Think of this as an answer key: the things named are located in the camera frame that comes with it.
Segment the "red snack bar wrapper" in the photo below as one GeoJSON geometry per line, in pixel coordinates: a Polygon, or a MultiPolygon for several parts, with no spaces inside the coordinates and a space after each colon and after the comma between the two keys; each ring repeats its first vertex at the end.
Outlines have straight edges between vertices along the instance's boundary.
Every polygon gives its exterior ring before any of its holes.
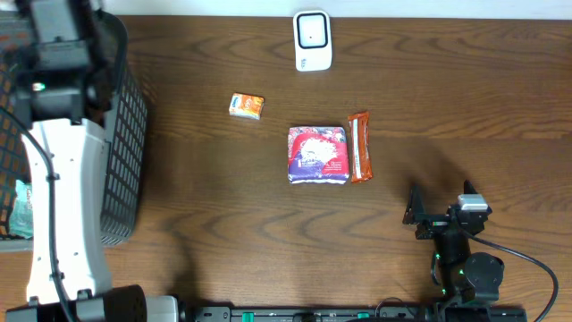
{"type": "Polygon", "coordinates": [[[353,114],[348,117],[352,147],[353,183],[366,182],[373,178],[371,157],[369,154],[369,112],[353,114]]]}

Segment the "red purple snack pack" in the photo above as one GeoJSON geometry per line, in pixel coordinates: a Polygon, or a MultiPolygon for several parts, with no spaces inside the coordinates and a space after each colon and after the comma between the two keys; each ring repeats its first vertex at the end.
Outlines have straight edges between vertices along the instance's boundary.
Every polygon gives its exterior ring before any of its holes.
{"type": "Polygon", "coordinates": [[[289,128],[288,179],[291,184],[345,184],[349,179],[346,133],[342,127],[289,128]]]}

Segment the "small orange box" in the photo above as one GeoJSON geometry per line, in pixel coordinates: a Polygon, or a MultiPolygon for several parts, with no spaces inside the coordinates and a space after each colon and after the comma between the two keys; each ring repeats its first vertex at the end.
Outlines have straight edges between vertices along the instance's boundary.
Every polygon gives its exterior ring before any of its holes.
{"type": "Polygon", "coordinates": [[[243,93],[234,93],[229,105],[229,115],[259,120],[265,99],[243,93]]]}

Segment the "teal wet wipes pack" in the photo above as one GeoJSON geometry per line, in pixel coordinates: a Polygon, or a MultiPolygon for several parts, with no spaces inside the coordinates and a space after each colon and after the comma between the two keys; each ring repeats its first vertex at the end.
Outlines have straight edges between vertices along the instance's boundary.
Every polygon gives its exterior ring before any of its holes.
{"type": "Polygon", "coordinates": [[[10,234],[31,239],[34,235],[32,186],[30,183],[17,180],[14,191],[13,211],[9,218],[10,234]]]}

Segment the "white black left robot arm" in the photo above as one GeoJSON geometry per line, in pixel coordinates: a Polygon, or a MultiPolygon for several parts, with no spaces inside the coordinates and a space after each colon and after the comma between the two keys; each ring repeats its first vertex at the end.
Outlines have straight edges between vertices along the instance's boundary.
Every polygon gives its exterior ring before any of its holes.
{"type": "Polygon", "coordinates": [[[19,1],[6,50],[8,118],[32,185],[33,261],[27,302],[9,321],[182,321],[170,295],[116,287],[104,249],[133,234],[147,130],[146,101],[120,19],[89,1],[19,1]]]}

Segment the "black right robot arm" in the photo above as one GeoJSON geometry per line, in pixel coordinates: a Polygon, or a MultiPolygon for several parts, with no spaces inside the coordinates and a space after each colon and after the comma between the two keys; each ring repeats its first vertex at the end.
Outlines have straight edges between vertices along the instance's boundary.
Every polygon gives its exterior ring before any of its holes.
{"type": "Polygon", "coordinates": [[[464,182],[464,192],[457,202],[441,214],[425,210],[421,191],[410,190],[402,220],[416,227],[418,240],[434,242],[433,281],[442,286],[444,297],[459,305],[491,304],[500,297],[504,263],[486,252],[473,252],[469,240],[484,230],[492,209],[477,193],[471,182],[464,182]]]}

